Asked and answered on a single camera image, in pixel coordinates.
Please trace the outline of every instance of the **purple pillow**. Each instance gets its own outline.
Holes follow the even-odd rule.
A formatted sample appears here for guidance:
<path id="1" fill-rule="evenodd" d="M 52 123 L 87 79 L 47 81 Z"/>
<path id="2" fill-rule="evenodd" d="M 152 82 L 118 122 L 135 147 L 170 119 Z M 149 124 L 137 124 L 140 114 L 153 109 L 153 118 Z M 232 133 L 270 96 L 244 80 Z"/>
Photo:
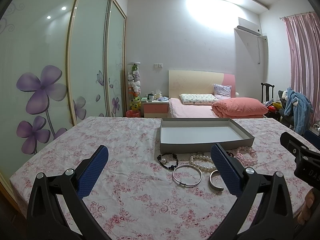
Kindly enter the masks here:
<path id="1" fill-rule="evenodd" d="M 222 86 L 214 84 L 214 96 L 221 100 L 231 98 L 231 88 L 232 86 Z"/>

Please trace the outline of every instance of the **pink curtain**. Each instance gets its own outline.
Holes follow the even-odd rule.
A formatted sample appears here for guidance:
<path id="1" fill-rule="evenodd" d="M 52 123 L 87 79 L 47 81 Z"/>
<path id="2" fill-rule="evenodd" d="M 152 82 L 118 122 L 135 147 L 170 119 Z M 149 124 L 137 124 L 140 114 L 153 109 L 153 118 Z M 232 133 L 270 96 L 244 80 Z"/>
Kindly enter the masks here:
<path id="1" fill-rule="evenodd" d="M 283 19 L 291 58 L 291 87 L 310 99 L 311 125 L 320 120 L 320 19 L 306 13 Z"/>

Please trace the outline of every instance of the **box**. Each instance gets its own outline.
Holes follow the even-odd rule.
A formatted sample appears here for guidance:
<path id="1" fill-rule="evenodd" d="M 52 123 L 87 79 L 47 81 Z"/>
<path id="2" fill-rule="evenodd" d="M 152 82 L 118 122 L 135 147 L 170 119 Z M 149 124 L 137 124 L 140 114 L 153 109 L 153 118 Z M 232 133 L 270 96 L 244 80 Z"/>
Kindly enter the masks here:
<path id="1" fill-rule="evenodd" d="M 161 153 L 210 152 L 252 146 L 254 137 L 230 118 L 163 118 L 160 126 Z"/>

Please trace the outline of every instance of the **flower stem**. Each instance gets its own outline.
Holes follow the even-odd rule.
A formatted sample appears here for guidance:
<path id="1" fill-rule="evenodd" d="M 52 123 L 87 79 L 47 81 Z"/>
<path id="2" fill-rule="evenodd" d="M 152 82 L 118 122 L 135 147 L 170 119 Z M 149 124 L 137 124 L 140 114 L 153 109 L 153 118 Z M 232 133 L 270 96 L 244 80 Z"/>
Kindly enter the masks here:
<path id="1" fill-rule="evenodd" d="M 54 132 L 54 129 L 53 129 L 53 126 L 52 126 L 52 122 L 51 122 L 51 119 L 50 119 L 50 116 L 49 116 L 49 111 L 46 110 L 46 111 L 45 111 L 45 114 L 46 114 L 46 116 L 47 116 L 47 120 L 48 120 L 48 124 L 49 124 L 50 130 L 51 130 L 53 136 L 55 136 L 56 133 Z"/>

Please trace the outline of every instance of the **floral tablecloth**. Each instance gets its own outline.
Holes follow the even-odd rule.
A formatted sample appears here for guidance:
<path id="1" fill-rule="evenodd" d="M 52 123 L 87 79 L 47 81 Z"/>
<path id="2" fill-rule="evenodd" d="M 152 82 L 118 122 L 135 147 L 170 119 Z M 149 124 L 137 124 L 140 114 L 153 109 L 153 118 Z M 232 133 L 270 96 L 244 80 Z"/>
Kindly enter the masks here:
<path id="1" fill-rule="evenodd" d="M 208 238 L 236 198 L 226 187 L 220 193 L 214 192 L 208 185 L 209 173 L 204 173 L 200 184 L 193 188 L 184 188 L 172 181 L 172 172 L 162 168 L 156 159 L 160 153 L 160 121 L 89 117 L 68 130 L 10 178 L 22 212 L 26 215 L 32 185 L 39 172 L 53 176 L 76 168 L 102 144 L 108 147 L 109 160 L 84 202 L 112 239 Z M 288 131 L 311 150 L 316 149 L 274 119 L 235 121 L 255 136 L 253 148 L 257 151 L 258 164 L 253 168 L 262 174 L 272 175 L 278 170 L 284 174 L 293 212 L 297 213 L 310 186 L 294 176 L 294 157 L 280 145 L 279 138 Z M 190 154 L 178 154 L 179 164 L 187 163 L 189 157 Z M 178 178 L 197 180 L 193 169 L 182 169 L 177 171 Z M 219 176 L 215 181 L 223 185 Z M 65 203 L 59 199 L 70 227 L 77 231 Z M 243 230 L 252 222 L 260 199 L 261 194 L 256 197 Z"/>

